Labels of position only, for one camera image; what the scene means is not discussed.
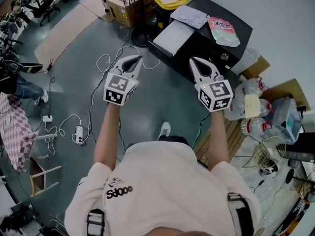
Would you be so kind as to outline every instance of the pink package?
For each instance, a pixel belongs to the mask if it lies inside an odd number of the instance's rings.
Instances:
[[[218,45],[237,47],[241,42],[238,39],[233,25],[221,18],[210,17],[208,19],[213,38]]]

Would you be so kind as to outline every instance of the sneaker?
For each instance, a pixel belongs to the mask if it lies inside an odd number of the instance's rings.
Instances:
[[[161,132],[158,138],[160,138],[161,136],[169,136],[170,133],[171,133],[171,125],[168,122],[165,122],[162,125]]]
[[[34,101],[34,105],[37,107],[39,105],[40,97]]]
[[[47,104],[48,103],[48,93],[47,93],[47,90],[46,89],[44,89],[44,95],[41,97],[41,99],[43,100],[43,102],[45,103],[45,104]]]

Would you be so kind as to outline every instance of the electrical outlet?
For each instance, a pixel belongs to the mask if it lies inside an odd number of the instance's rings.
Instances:
[[[53,116],[43,116],[43,122],[52,122],[53,121]]]
[[[83,127],[77,126],[76,131],[75,131],[75,137],[76,137],[76,142],[78,144],[83,143]]]

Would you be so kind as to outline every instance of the yellow lid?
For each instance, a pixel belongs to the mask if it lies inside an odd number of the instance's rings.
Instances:
[[[154,0],[164,10],[176,10],[188,3],[188,0]]]

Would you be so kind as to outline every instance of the standing person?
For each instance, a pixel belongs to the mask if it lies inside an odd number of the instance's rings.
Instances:
[[[42,100],[48,103],[48,93],[45,89],[26,81],[19,74],[0,68],[0,92],[13,94],[20,99],[33,99],[38,106]]]
[[[11,3],[11,10],[16,17],[22,18],[27,24],[31,21],[23,12],[19,1],[15,0]]]
[[[109,103],[94,165],[65,213],[70,236],[253,235],[258,199],[228,157],[222,111],[211,113],[208,170],[183,137],[130,146],[116,167],[120,106]]]

